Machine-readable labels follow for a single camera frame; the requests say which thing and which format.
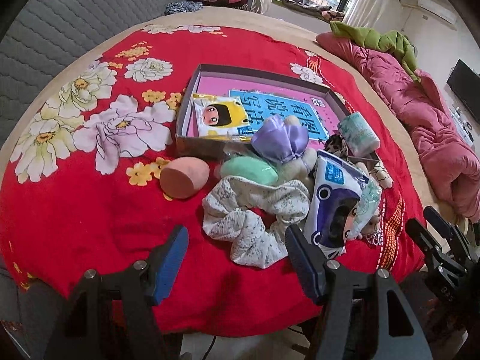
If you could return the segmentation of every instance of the beige bed sheet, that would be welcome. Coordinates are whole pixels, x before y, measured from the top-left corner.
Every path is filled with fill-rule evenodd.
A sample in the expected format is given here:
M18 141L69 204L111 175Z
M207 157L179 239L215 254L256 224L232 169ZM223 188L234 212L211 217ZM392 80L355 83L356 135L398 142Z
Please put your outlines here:
M393 116L388 107L378 97L378 95L374 92L368 82L361 76L361 74L356 71L356 69L342 61L340 58L323 50L315 42L315 36L317 35L316 33L279 19L273 19L271 17L266 17L252 12L220 7L204 7L198 12L178 13L176 15L163 16L147 23L131 27L89 51L64 69L64 71L58 74L35 98L9 135L9 138L3 144L3 147L0 150L0 185L5 172L5 167L9 161L9 157L18 138L34 114L42 107L45 101L51 95L58 92L60 86L62 86L64 83L75 79L87 68L89 63L95 60L99 55L110 49L113 45L118 43L132 32L145 26L145 24L162 24L165 26L203 24L209 26L227 26L253 30L265 35L269 35L276 40L294 44L298 47L310 50L335 63L342 69L345 69L354 76L358 88L361 90L367 101L375 107L385 125L388 127L388 130L390 130L390 134L392 135L393 139L402 149L406 162L409 166L413 185L415 186L423 206L425 207L427 205L431 205L435 207L446 220L452 223L457 223L459 221L459 218L455 216L452 207L450 207L447 203L438 201L438 199L435 197L425 173L423 172L422 166L420 165L418 154L413 147L413 143L404 127L400 124L397 118ZM441 238L432 228L430 231L445 249L445 246L447 246L446 241Z

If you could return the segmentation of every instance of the green egg-shaped sponge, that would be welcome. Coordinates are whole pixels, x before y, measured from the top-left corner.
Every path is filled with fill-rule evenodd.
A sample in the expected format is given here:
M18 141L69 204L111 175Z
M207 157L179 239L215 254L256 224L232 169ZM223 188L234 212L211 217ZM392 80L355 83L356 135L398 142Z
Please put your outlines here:
M220 176L240 176L263 185L272 185L278 180L277 171L268 162L248 156L233 157L224 162Z

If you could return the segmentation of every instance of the purple satin bow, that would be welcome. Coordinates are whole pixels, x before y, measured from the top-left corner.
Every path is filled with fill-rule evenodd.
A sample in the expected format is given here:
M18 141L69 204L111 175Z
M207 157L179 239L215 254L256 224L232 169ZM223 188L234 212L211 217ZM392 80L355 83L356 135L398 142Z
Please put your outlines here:
M260 156L277 164L300 158L307 144L308 130L304 126L285 124L280 115L267 118L251 139Z

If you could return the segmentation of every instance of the orange makeup sponge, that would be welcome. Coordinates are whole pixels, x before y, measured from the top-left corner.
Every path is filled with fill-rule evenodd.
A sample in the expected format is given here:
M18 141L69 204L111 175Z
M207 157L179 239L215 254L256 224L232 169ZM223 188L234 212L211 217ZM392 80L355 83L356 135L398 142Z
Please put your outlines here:
M207 183L210 168L196 157L180 157L169 162L160 173L160 187L174 199L189 198Z

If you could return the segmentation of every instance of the green blanket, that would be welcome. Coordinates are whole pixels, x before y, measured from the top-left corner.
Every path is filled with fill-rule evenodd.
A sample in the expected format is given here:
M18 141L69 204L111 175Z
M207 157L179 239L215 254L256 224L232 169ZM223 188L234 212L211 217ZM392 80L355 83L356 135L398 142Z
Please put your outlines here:
M412 80L419 81L414 73L417 69L417 60L413 54L413 47L400 32L393 30L382 35L373 28L351 27L341 21L330 22L330 28L338 38L349 38L360 47L392 54Z

